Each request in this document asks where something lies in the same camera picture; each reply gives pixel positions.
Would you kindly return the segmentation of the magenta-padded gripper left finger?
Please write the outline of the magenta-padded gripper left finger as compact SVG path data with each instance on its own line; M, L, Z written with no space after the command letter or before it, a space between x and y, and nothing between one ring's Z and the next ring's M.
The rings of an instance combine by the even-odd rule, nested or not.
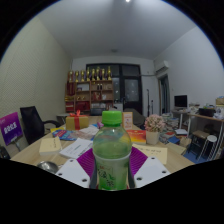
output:
M68 159L56 175L81 187L95 189L97 172L93 150L89 149L78 159Z

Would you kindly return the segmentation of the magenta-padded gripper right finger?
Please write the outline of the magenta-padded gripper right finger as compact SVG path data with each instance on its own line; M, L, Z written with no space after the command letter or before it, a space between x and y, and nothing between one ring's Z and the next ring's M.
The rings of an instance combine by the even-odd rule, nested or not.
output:
M156 157L148 157L137 148L132 148L129 161L130 188L141 188L169 174L170 172Z

